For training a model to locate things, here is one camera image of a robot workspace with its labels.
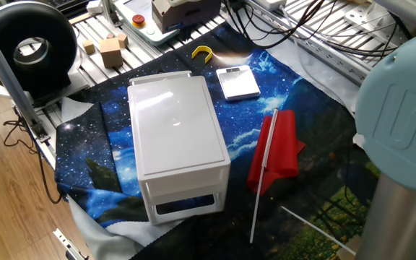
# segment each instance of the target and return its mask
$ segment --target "emergency stop button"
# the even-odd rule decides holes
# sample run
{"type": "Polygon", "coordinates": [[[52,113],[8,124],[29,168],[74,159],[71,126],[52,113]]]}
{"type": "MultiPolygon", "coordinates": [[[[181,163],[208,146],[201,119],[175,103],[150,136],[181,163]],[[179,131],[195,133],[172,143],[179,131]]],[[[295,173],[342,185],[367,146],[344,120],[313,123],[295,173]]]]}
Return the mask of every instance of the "emergency stop button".
{"type": "Polygon", "coordinates": [[[136,14],[133,16],[133,26],[137,27],[137,28],[142,28],[145,25],[145,18],[140,15],[140,14],[136,14]]]}

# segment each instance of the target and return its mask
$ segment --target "box lid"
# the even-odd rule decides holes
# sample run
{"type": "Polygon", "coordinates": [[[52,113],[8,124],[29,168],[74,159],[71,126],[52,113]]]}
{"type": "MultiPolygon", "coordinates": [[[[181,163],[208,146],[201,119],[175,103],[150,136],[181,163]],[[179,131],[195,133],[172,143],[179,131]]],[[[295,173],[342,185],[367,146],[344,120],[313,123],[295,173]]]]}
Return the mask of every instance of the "box lid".
{"type": "Polygon", "coordinates": [[[228,159],[203,77],[149,82],[128,92],[138,176],[228,159]]]}

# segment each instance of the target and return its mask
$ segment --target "wooden block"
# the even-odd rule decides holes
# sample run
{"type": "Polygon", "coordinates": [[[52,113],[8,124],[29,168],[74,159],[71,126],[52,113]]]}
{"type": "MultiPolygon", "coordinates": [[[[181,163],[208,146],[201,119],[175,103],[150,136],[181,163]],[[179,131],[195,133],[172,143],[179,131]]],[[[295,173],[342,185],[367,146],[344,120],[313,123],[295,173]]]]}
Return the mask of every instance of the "wooden block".
{"type": "Polygon", "coordinates": [[[117,38],[101,40],[99,44],[105,68],[123,66],[123,57],[121,57],[120,43],[117,38]]]}
{"type": "Polygon", "coordinates": [[[121,47],[121,48],[126,48],[126,47],[127,47],[127,45],[129,44],[129,42],[128,42],[128,36],[127,36],[127,35],[125,35],[125,34],[123,34],[123,33],[118,34],[118,35],[116,36],[116,38],[117,38],[117,39],[118,39],[118,41],[120,42],[120,47],[121,47]]]}
{"type": "Polygon", "coordinates": [[[93,54],[95,52],[94,43],[92,43],[92,40],[88,39],[83,41],[83,47],[84,51],[86,51],[88,55],[93,54]]]}

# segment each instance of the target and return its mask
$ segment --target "red flag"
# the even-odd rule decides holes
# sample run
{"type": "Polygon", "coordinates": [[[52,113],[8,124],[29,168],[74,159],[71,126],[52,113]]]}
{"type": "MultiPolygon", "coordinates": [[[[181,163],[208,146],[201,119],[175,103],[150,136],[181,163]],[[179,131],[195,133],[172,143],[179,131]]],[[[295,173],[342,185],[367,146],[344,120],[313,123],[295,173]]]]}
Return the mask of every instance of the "red flag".
{"type": "MultiPolygon", "coordinates": [[[[266,116],[259,133],[258,144],[251,163],[250,173],[246,182],[247,187],[258,191],[259,176],[261,174],[261,163],[266,149],[267,136],[271,126],[272,117],[266,116]]],[[[295,113],[293,110],[279,111],[272,135],[271,148],[264,169],[261,195],[278,178],[298,176],[298,153],[305,144],[296,139],[295,113]]]]}

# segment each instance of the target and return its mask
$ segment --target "gray cylinder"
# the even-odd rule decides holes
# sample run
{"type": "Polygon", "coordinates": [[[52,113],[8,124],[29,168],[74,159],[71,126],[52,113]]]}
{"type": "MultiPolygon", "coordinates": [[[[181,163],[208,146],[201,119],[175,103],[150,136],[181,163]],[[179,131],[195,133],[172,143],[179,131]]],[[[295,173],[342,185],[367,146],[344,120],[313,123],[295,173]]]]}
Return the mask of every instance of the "gray cylinder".
{"type": "Polygon", "coordinates": [[[416,260],[416,191],[382,174],[356,260],[416,260]]]}

